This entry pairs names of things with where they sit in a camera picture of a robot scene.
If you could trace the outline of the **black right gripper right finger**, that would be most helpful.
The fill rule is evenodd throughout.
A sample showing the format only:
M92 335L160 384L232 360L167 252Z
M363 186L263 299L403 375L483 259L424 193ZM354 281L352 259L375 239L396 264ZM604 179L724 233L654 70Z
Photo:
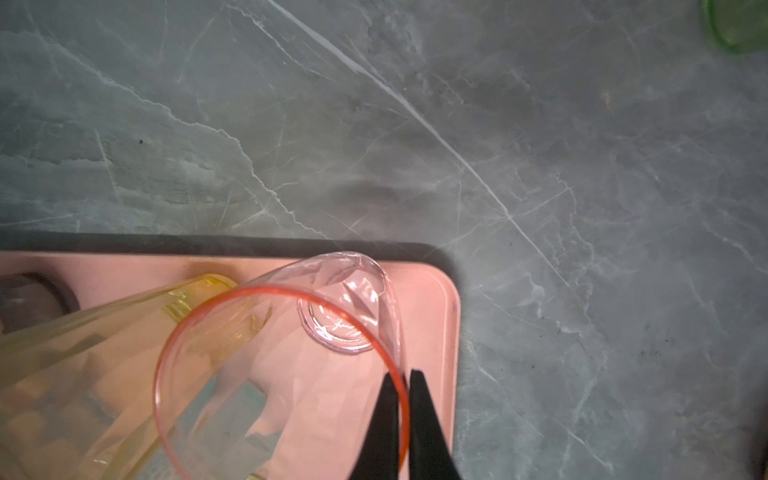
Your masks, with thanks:
M451 458L424 373L413 369L409 380L410 480L460 480Z

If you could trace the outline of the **yellow plastic cup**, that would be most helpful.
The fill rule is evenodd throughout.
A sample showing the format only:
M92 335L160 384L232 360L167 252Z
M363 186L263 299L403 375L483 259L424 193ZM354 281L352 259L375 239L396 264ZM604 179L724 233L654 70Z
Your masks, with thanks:
M152 390L167 338L236 285L199 275L3 336L2 478L137 478L160 446Z

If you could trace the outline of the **teal plastic cup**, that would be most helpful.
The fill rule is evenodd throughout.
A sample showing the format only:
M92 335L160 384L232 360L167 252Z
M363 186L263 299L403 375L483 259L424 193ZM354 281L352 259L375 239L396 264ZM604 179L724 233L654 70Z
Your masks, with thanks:
M169 429L173 451L193 479L267 479L281 433L247 431L266 406L265 394L242 383L217 410L198 418L214 397L217 376L211 377Z

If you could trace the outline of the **pink plastic cup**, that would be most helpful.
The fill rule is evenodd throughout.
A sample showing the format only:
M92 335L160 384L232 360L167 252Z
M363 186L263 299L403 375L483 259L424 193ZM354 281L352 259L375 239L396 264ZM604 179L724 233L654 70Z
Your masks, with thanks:
M389 373L399 399L399 470L409 401L394 287L370 257L336 252L299 260L195 308L156 367L154 418L163 447L151 479L193 479L171 446L174 419L217 376L203 420L250 383L266 406L247 431L281 433L267 479L348 479Z

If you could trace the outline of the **pink rectangular tray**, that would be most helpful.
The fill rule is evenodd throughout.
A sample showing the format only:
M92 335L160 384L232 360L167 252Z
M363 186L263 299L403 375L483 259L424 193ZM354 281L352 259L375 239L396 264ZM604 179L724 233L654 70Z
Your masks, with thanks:
M55 277L74 292L80 304L77 312L80 312L199 275L222 275L234 280L238 287L296 261L299 260L5 252L1 256L1 276L34 272ZM378 264L391 280L399 306L408 401L410 373L413 369L420 370L426 377L450 452L461 313L458 292L448 276L435 267L423 263ZM153 419L155 422L154 400ZM409 475L410 401L408 420L407 456L397 479ZM162 450L160 441L158 450L140 468L135 479L151 479L149 464Z

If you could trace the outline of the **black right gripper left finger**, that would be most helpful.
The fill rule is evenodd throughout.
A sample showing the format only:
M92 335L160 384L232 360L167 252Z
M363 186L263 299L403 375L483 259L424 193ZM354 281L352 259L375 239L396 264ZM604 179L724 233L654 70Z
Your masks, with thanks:
M399 399L389 373L382 380L361 451L349 480L396 480L399 470Z

